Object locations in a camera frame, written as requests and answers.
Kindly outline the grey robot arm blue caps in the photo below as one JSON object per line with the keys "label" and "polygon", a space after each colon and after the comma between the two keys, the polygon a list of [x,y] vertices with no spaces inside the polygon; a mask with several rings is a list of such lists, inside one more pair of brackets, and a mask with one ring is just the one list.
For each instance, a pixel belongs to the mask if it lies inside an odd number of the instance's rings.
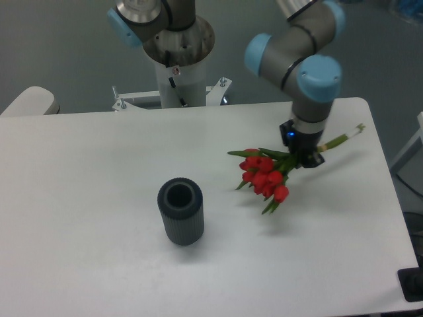
{"label": "grey robot arm blue caps", "polygon": [[[317,145],[342,81],[339,63],[319,52],[342,32],[345,15],[334,1],[278,4],[289,30],[256,35],[244,63],[291,97],[291,117],[280,126],[282,140],[300,167],[314,168],[323,163]],[[125,45],[141,46],[156,64],[162,107],[206,105],[204,60],[215,34],[194,1],[117,1],[107,18]]]}

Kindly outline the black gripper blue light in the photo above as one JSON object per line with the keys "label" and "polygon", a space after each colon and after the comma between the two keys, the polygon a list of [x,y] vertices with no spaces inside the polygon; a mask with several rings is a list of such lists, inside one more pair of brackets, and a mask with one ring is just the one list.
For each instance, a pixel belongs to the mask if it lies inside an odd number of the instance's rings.
{"label": "black gripper blue light", "polygon": [[290,154],[299,155],[299,166],[302,168],[316,168],[325,162],[322,154],[317,151],[323,131],[317,133],[302,133],[293,128],[290,119],[279,126],[283,144]]}

